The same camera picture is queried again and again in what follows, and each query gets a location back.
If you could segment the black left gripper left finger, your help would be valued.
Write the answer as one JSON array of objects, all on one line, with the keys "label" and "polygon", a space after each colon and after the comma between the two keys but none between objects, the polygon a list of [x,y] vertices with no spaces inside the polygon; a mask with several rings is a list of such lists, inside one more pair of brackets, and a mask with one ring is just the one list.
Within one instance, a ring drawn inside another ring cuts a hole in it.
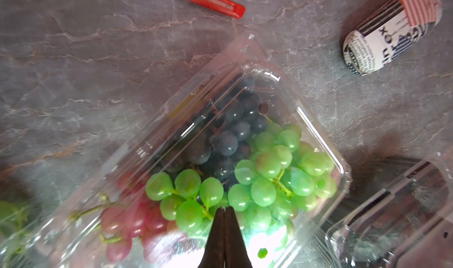
[{"label": "black left gripper left finger", "polygon": [[198,268],[225,266],[225,210],[219,208],[211,227],[206,248]]}]

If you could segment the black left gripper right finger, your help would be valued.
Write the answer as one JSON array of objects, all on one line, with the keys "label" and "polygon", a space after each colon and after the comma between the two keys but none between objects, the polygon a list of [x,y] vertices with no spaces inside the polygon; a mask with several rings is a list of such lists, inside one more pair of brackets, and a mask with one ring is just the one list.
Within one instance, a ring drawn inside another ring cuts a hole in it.
[{"label": "black left gripper right finger", "polygon": [[252,268],[237,216],[232,207],[225,210],[225,267]]}]

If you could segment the clear box dark plums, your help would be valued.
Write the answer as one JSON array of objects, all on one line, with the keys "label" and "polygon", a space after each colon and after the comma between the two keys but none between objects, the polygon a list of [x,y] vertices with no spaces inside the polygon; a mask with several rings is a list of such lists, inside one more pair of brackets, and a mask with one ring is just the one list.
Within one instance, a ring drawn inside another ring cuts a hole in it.
[{"label": "clear box dark plums", "polygon": [[450,268],[453,150],[424,159],[390,156],[343,200],[324,236],[334,268]]}]

